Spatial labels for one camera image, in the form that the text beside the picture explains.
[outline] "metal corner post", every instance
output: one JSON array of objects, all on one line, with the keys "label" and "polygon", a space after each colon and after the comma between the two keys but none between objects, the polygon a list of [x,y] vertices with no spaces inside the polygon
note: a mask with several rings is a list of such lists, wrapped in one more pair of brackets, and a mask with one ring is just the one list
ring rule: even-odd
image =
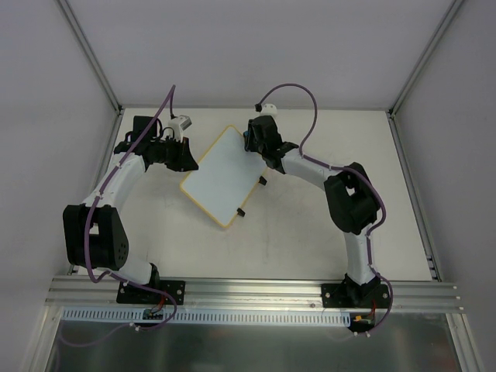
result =
[{"label": "metal corner post", "polygon": [[417,222],[418,231],[420,232],[420,238],[422,239],[422,244],[425,249],[425,254],[427,256],[431,256],[434,265],[434,271],[436,272],[437,277],[442,280],[443,271],[442,268],[439,266],[439,258],[436,253],[436,249],[433,247],[434,244],[432,243],[431,234],[429,233],[427,224],[425,223],[425,217],[422,211],[421,204],[419,202],[419,196],[417,195],[415,183],[412,178],[412,173],[410,172],[410,167],[408,165],[408,160],[405,155],[403,145],[401,144],[401,138],[398,133],[397,123],[393,118],[391,118],[390,115],[387,115],[387,117],[394,145],[396,146],[396,153],[398,154],[398,159],[400,160],[401,171],[403,172],[408,195],[410,196],[410,202],[412,203],[413,213]]},{"label": "metal corner post", "polygon": [[390,110],[393,119],[398,113],[398,110],[400,109],[403,102],[405,102],[406,98],[410,94],[410,91],[415,85],[415,82],[419,78],[420,74],[424,71],[425,67],[427,66],[427,63],[430,61],[432,55],[436,51],[439,42],[445,36],[446,31],[453,23],[453,20],[455,19],[456,15],[459,13],[464,2],[465,0],[453,0],[451,2],[450,7],[444,14],[443,19],[441,19],[441,22],[437,26],[436,30],[434,31],[433,35],[431,36],[430,40],[428,41],[427,45],[422,51],[420,58],[417,60],[417,63],[413,67],[413,71],[410,73],[410,76],[408,76],[405,85],[403,85],[403,88],[401,89],[398,97],[394,101],[394,104]]},{"label": "metal corner post", "polygon": [[481,357],[474,347],[475,343],[465,314],[446,314],[449,330],[453,339],[458,361],[463,372],[484,372]]},{"label": "metal corner post", "polygon": [[109,80],[105,76],[105,73],[103,72],[102,66],[98,62],[98,59],[95,55],[95,52],[91,48],[90,43],[88,42],[88,39],[86,35],[84,34],[83,29],[81,28],[81,25],[78,21],[78,18],[76,18],[76,15],[74,14],[73,9],[71,8],[71,5],[69,4],[68,0],[55,0],[57,3],[57,6],[59,7],[60,11],[62,12],[62,15],[64,18],[67,20],[67,24],[71,28],[72,33],[76,37],[77,43],[81,47],[81,50],[88,60],[88,63],[91,66],[91,69],[95,73],[96,78],[98,79],[98,82],[102,86],[102,89],[105,92],[105,95],[110,101],[110,104],[114,108],[114,111],[117,113],[120,113],[121,111],[121,105],[119,103],[119,100],[115,96],[114,91],[112,90],[112,86],[109,83]]}]

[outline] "metal frame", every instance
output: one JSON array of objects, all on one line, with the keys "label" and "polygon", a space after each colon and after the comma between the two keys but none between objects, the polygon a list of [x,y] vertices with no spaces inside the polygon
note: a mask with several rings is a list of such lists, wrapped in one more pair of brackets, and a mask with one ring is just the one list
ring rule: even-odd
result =
[{"label": "metal frame", "polygon": [[[154,104],[149,104],[149,105],[146,105],[146,104],[138,104],[138,105],[134,105],[134,104],[126,104],[126,103],[123,103],[122,104],[122,109],[156,109],[158,106],[160,105],[160,103],[157,103],[156,105]],[[253,110],[253,105],[251,105],[250,103],[248,105],[232,105],[232,106],[228,106],[228,105],[177,105],[174,103],[174,109],[251,109]],[[313,107],[313,106],[310,106],[310,105],[303,105],[303,106],[285,106],[285,105],[277,105],[277,107],[279,109],[290,109],[290,110],[308,110],[310,107]],[[334,110],[334,111],[381,111],[381,112],[386,112],[389,110],[388,107],[343,107],[343,106],[340,106],[340,107],[332,107],[332,106],[325,106],[325,105],[320,105],[319,106],[319,110]]]},{"label": "metal frame", "polygon": [[410,202],[412,203],[415,221],[417,222],[422,245],[424,246],[425,255],[427,260],[432,262],[432,278],[441,281],[443,279],[443,271],[439,264],[436,248],[434,247],[434,243],[432,241],[432,234],[428,229],[427,223],[425,223],[425,213],[423,212],[424,209],[419,201],[419,196],[416,191],[417,188],[415,187],[415,182],[413,181],[412,173],[410,172],[408,160],[405,155],[403,145],[401,144],[398,126],[391,115],[387,114],[387,117],[387,120],[389,121],[389,128],[391,129],[391,135],[393,136],[394,145],[396,147],[396,152],[398,154],[398,159],[400,160],[401,171],[403,172],[408,195],[410,196]]},{"label": "metal frame", "polygon": [[[164,278],[186,281],[184,308],[355,312],[353,308],[322,307],[321,284],[340,281],[277,281],[248,279]],[[104,279],[91,283],[86,276],[61,275],[52,280],[47,305],[121,306],[115,302],[119,283]],[[464,309],[455,285],[443,282],[393,282],[393,312],[460,314]]]},{"label": "metal frame", "polygon": [[121,111],[119,100],[117,99],[117,96],[115,95],[112,86],[109,83],[109,80],[105,76],[102,66],[98,62],[95,52],[93,51],[93,48],[91,48],[91,45],[88,42],[88,39],[86,38],[86,35],[84,34],[84,31],[79,24],[78,18],[76,18],[76,15],[71,8],[71,5],[69,4],[68,0],[55,0],[55,2],[64,15],[64,18],[67,20],[67,24],[71,28],[71,31],[84,54],[84,57],[90,64],[91,69],[95,73],[98,82],[102,86],[103,91],[109,99],[110,105],[112,105],[114,111],[119,114]]},{"label": "metal frame", "polygon": [[[91,48],[83,29],[68,0],[55,0],[67,24],[71,28],[84,57],[91,65],[117,116],[113,122],[108,140],[108,147],[102,159],[95,184],[105,173],[112,155],[112,144],[119,132],[122,121],[122,106],[115,96],[109,80],[105,76],[95,52]],[[399,93],[388,116],[391,135],[398,153],[401,169],[405,177],[408,193],[412,202],[418,229],[422,237],[427,258],[432,261],[433,277],[431,282],[394,282],[394,306],[392,311],[399,313],[443,313],[449,324],[453,344],[463,371],[484,370],[481,359],[470,333],[467,317],[464,314],[461,298],[456,285],[442,282],[443,272],[439,267],[435,247],[432,243],[428,225],[422,212],[422,205],[415,189],[408,167],[408,160],[401,145],[398,126],[394,120],[401,105],[415,86],[415,82],[430,61],[439,41],[446,34],[454,18],[461,9],[464,0],[453,0],[443,16],[436,31],[410,73],[404,87]],[[258,281],[240,279],[205,279],[187,278],[186,296],[183,309],[205,309],[209,311],[264,311],[264,312],[348,312],[352,309],[324,309],[320,298],[320,284],[337,281]],[[43,313],[43,325],[38,332],[38,343],[32,352],[33,358],[29,370],[45,370],[54,343],[57,327],[64,308],[67,306],[97,306],[102,309],[119,309],[122,305],[115,302],[119,284],[114,280],[103,280],[100,284],[91,283],[87,277],[78,275],[56,276],[50,286]]]},{"label": "metal frame", "polygon": [[467,316],[465,314],[446,314],[446,319],[462,371],[484,371],[484,365],[475,347]]},{"label": "metal frame", "polygon": [[401,105],[403,105],[403,102],[405,102],[410,91],[414,87],[415,82],[418,80],[419,76],[424,71],[425,66],[427,66],[427,63],[430,61],[432,55],[436,51],[437,46],[439,45],[439,42],[444,37],[444,35],[446,34],[446,31],[453,23],[453,20],[455,19],[456,15],[460,11],[464,2],[465,2],[465,0],[453,0],[451,2],[450,7],[448,8],[446,13],[444,14],[443,19],[441,19],[441,22],[439,23],[439,25],[437,26],[433,35],[429,39],[427,45],[425,46],[424,50],[422,51],[422,54],[420,55],[420,58],[417,60],[417,63],[413,67],[413,70],[410,73],[410,76],[408,76],[408,79],[407,79],[405,85],[403,86],[398,97],[394,101],[393,107],[390,110],[390,113],[391,113],[391,116],[393,119],[396,116],[396,114],[398,113],[398,110],[400,109]]}]

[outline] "white tabletop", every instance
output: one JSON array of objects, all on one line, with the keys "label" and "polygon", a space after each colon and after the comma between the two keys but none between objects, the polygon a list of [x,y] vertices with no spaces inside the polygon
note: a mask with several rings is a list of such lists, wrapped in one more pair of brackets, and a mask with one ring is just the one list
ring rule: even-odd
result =
[{"label": "white tabletop", "polygon": [[[128,108],[117,141],[133,116],[153,108]],[[189,115],[193,157],[198,161],[228,125],[246,130],[252,109],[178,109]],[[160,116],[167,123],[167,113]],[[283,140],[299,143],[311,110],[279,110]],[[373,233],[379,271],[394,281],[430,281],[419,231],[384,112],[319,112],[305,152],[333,164],[361,163],[387,207],[387,221]],[[121,213],[130,249],[155,263],[160,275],[272,279],[341,279],[346,272],[343,234],[332,223],[325,194],[296,177],[267,170],[243,207],[244,218],[223,229],[179,188],[186,174],[150,166]]]}]

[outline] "white connector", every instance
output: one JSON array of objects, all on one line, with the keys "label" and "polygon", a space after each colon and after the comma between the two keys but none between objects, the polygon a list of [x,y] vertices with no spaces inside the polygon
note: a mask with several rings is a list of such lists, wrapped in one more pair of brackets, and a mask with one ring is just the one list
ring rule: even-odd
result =
[{"label": "white connector", "polygon": [[171,127],[174,132],[174,139],[177,141],[183,140],[184,131],[191,126],[192,122],[189,116],[179,115],[176,118],[169,120],[167,126]]},{"label": "white connector", "polygon": [[273,105],[271,103],[266,103],[262,107],[262,111],[260,111],[260,116],[272,116],[274,119],[276,119],[277,116],[277,107],[276,105]]}]

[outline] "cable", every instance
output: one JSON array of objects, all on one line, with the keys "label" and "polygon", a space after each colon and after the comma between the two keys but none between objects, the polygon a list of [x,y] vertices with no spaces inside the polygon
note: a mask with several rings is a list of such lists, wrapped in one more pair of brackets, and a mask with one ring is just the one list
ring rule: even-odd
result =
[{"label": "cable", "polygon": [[[90,228],[91,228],[91,219],[93,217],[93,214],[95,213],[95,209],[96,209],[96,206],[98,205],[98,202],[102,198],[103,192],[105,191],[105,189],[109,185],[110,180],[114,177],[114,175],[120,169],[119,168],[120,167],[120,164],[123,164],[126,161],[127,157],[134,151],[134,149],[136,148],[136,146],[138,146],[138,144],[141,142],[141,140],[144,138],[144,136],[150,131],[150,128],[156,122],[156,120],[158,119],[158,116],[161,114],[161,112],[164,110],[164,108],[167,105],[167,103],[170,101],[171,96],[174,95],[175,89],[176,89],[176,86],[173,85],[172,88],[169,90],[169,93],[167,94],[167,97],[164,99],[164,102],[162,102],[162,105],[159,107],[159,109],[158,109],[157,113],[155,114],[155,116],[150,120],[150,122],[148,123],[148,125],[146,126],[146,128],[141,132],[141,134],[138,136],[138,138],[136,139],[136,141],[134,141],[131,144],[131,146],[129,147],[129,149],[127,150],[127,152],[121,158],[120,162],[112,169],[112,171],[110,172],[110,174],[103,181],[102,186],[99,188],[99,190],[97,192],[97,195],[95,196],[95,200],[91,204],[90,210],[88,212],[88,217],[86,218],[86,223],[84,224],[84,263],[85,263],[85,266],[86,266],[86,270],[88,271],[88,276],[89,276],[90,280],[93,283],[98,283],[105,276],[107,276],[107,275],[110,274],[110,276],[113,277],[114,279],[116,279],[117,281],[121,281],[123,283],[127,283],[128,285],[132,285],[133,287],[142,289],[144,291],[158,293],[159,295],[162,295],[162,296],[168,298],[169,301],[170,301],[170,303],[172,303],[172,305],[174,306],[174,310],[172,311],[172,313],[168,317],[164,318],[164,320],[162,322],[160,322],[160,323],[158,323],[156,325],[153,325],[153,326],[151,326],[149,328],[146,328],[146,330],[159,329],[159,328],[162,328],[163,326],[165,326],[165,324],[167,322],[169,322],[176,315],[176,312],[177,312],[177,303],[176,303],[176,301],[174,300],[174,298],[172,296],[170,296],[165,291],[159,291],[157,289],[149,288],[149,287],[146,287],[144,285],[135,283],[133,281],[128,281],[128,280],[120,277],[118,274],[111,273],[108,270],[105,271],[105,272],[103,272],[102,274],[100,274],[99,277],[95,277],[95,275],[93,274],[93,269],[91,267],[91,258],[90,258],[90,249],[89,249],[89,235],[90,235]],[[111,335],[113,335],[119,329],[125,328],[127,326],[129,326],[129,324],[119,325],[119,326],[115,327],[112,331],[110,331],[109,333],[107,333],[105,336],[103,336],[101,339],[97,339],[97,340],[92,341],[90,343],[72,343],[70,341],[67,341],[64,338],[64,336],[62,335],[61,329],[59,331],[58,339],[62,343],[66,344],[68,346],[72,346],[72,347],[89,347],[89,346],[94,346],[94,345],[97,345],[97,344],[105,341],[107,338],[109,338]]]},{"label": "cable", "polygon": [[164,132],[165,132],[165,129],[170,129],[172,131],[172,137],[176,138],[176,131],[174,130],[174,128],[172,128],[171,126],[166,126],[164,128]]},{"label": "cable", "polygon": [[349,168],[349,167],[334,167],[334,166],[329,166],[328,164],[325,164],[325,165],[333,171],[334,170],[335,171],[345,171],[345,172],[349,172],[349,173],[352,173],[355,176],[357,176],[370,189],[370,191],[372,191],[372,194],[374,194],[374,197],[378,201],[379,207],[380,207],[381,212],[382,212],[381,213],[382,216],[381,216],[381,219],[379,220],[379,222],[376,223],[375,225],[372,225],[365,233],[365,236],[367,238],[367,259],[368,259],[369,267],[370,267],[370,270],[372,271],[372,273],[374,273],[374,275],[376,277],[378,277],[381,281],[386,283],[387,288],[389,289],[390,301],[389,301],[389,306],[387,307],[386,313],[381,318],[381,320],[369,331],[369,333],[370,333],[370,332],[372,332],[373,329],[376,329],[380,324],[382,324],[383,321],[389,316],[389,313],[391,312],[391,309],[393,307],[393,300],[394,300],[393,286],[391,285],[391,282],[388,279],[386,279],[385,277],[383,277],[381,275],[381,273],[379,273],[377,270],[374,269],[374,264],[372,262],[372,242],[370,240],[370,234],[376,228],[381,226],[384,223],[384,221],[386,221],[386,215],[387,215],[386,214],[386,206],[384,205],[382,198],[380,197],[379,193],[374,188],[374,186],[372,186],[372,184],[367,180],[367,178],[365,176],[363,176],[358,170],[354,170],[353,168]]},{"label": "cable", "polygon": [[308,95],[310,96],[310,98],[312,99],[313,109],[314,109],[313,122],[312,122],[312,126],[310,127],[310,130],[307,132],[306,136],[300,142],[299,152],[300,152],[301,157],[303,157],[306,160],[311,161],[314,164],[317,164],[317,165],[319,165],[321,167],[326,167],[326,168],[331,169],[333,171],[334,170],[335,171],[345,171],[345,172],[349,172],[349,173],[352,173],[352,174],[356,175],[370,189],[370,191],[372,191],[372,194],[374,194],[374,197],[378,201],[379,206],[381,208],[381,212],[382,212],[381,213],[382,214],[381,220],[378,223],[376,223],[375,225],[371,226],[367,230],[367,232],[365,234],[365,236],[367,238],[367,258],[368,258],[368,263],[369,263],[370,270],[374,273],[374,275],[376,277],[378,277],[381,281],[383,281],[384,283],[386,283],[387,287],[389,288],[389,293],[390,293],[390,296],[391,296],[391,300],[389,302],[389,306],[387,307],[386,313],[381,318],[381,320],[379,321],[379,323],[376,324],[375,327],[373,328],[373,329],[376,329],[389,316],[389,313],[391,312],[391,308],[393,306],[393,286],[391,285],[391,282],[388,279],[386,279],[385,277],[383,277],[381,275],[381,273],[379,273],[378,271],[376,271],[374,269],[373,262],[372,262],[372,243],[370,241],[370,234],[376,228],[378,228],[379,226],[381,226],[384,223],[384,221],[386,220],[386,207],[384,205],[384,202],[382,201],[382,198],[380,197],[379,193],[374,188],[374,186],[372,186],[372,184],[360,172],[358,172],[357,170],[354,170],[354,169],[349,168],[349,167],[335,167],[335,166],[330,166],[329,164],[327,164],[327,163],[325,163],[323,161],[317,160],[317,159],[315,159],[313,157],[310,157],[308,155],[303,154],[303,145],[305,145],[305,142],[310,137],[310,135],[313,133],[313,130],[315,128],[315,125],[317,124],[317,114],[318,114],[318,110],[319,110],[318,109],[318,106],[317,106],[317,100],[315,99],[315,96],[313,95],[313,93],[308,88],[304,87],[303,85],[296,84],[296,83],[284,83],[284,84],[280,84],[280,85],[278,85],[278,86],[273,87],[272,89],[270,89],[268,91],[268,93],[266,93],[265,96],[263,96],[262,99],[255,105],[255,107],[261,106],[264,103],[264,101],[267,99],[267,97],[269,95],[271,95],[277,89],[280,89],[280,88],[283,88],[283,87],[296,87],[296,88],[300,88],[300,89],[306,91],[308,93]]},{"label": "cable", "polygon": [[280,88],[283,88],[283,87],[296,87],[296,88],[303,89],[304,91],[306,91],[308,93],[308,95],[312,99],[312,103],[313,103],[313,122],[312,122],[312,126],[310,127],[310,130],[308,131],[308,133],[306,134],[306,136],[301,140],[300,147],[299,147],[300,155],[303,156],[303,145],[305,145],[305,142],[307,142],[307,139],[313,133],[313,129],[315,128],[315,125],[317,124],[317,114],[318,114],[318,111],[319,110],[317,108],[317,100],[315,99],[315,96],[313,95],[313,93],[308,88],[304,87],[303,85],[296,84],[296,83],[284,83],[284,84],[280,84],[280,85],[278,85],[278,86],[273,87],[272,89],[270,89],[265,94],[265,96],[262,97],[262,99],[260,100],[260,102],[258,102],[255,106],[262,105],[269,95],[271,95],[277,89],[280,89]]},{"label": "cable", "polygon": [[162,310],[162,306],[164,306],[164,302],[165,302],[165,297],[162,296],[160,297],[160,302],[158,304],[156,304],[155,306],[153,306],[151,309],[150,309],[150,313],[151,314],[156,314],[158,313],[160,310]]},{"label": "cable", "polygon": [[150,131],[150,128],[152,125],[155,123],[155,121],[158,119],[158,116],[161,114],[161,112],[164,110],[165,106],[171,99],[172,94],[174,93],[174,90],[176,89],[176,86],[173,85],[172,88],[169,90],[169,93],[167,94],[167,97],[164,99],[164,102],[162,102],[162,105],[159,107],[157,113],[155,116],[150,120],[146,128],[141,132],[141,134],[138,136],[136,141],[134,141],[129,149],[126,151],[124,156],[121,158],[119,163],[111,170],[110,174],[107,176],[107,178],[103,181],[102,186],[99,188],[97,195],[95,196],[95,200],[91,204],[90,210],[88,212],[88,217],[86,218],[86,223],[84,224],[84,264],[86,266],[86,269],[88,270],[88,276],[90,277],[90,280],[93,283],[98,283],[101,281],[105,276],[110,274],[110,271],[105,271],[102,273],[98,278],[95,277],[93,274],[93,270],[91,268],[91,259],[90,259],[90,245],[89,245],[89,235],[90,235],[90,228],[91,228],[91,219],[93,218],[93,214],[95,213],[96,206],[100,199],[102,198],[101,195],[103,195],[103,192],[109,185],[110,180],[114,177],[114,175],[117,173],[117,171],[120,169],[120,164],[123,164],[127,157],[134,151],[136,146],[141,142],[143,137]]},{"label": "cable", "polygon": [[124,140],[125,140],[126,142],[130,142],[130,140],[131,140],[131,139],[129,138],[129,141],[128,141],[128,140],[127,140],[127,137],[131,136],[132,134],[133,134],[133,131],[132,131],[132,130],[130,130],[130,131],[129,131],[128,133],[126,133],[126,135],[124,136]]},{"label": "cable", "polygon": [[369,317],[369,316],[372,315],[374,317],[374,319],[375,319],[375,311],[376,311],[376,309],[377,309],[377,305],[375,303],[375,300],[372,300],[372,310],[367,315],[365,315],[365,316],[366,317]]},{"label": "cable", "polygon": [[176,90],[176,86],[173,85],[173,90],[172,90],[172,94],[170,95],[170,103],[169,103],[169,113],[170,113],[170,117],[171,119],[175,119],[176,116],[174,115],[174,113],[172,112],[172,106],[174,104],[174,91]]},{"label": "cable", "polygon": [[158,131],[158,135],[153,138],[154,140],[159,140],[164,135],[164,128],[162,126],[162,122],[160,121],[160,119],[157,119],[157,122],[158,122],[160,129]]}]

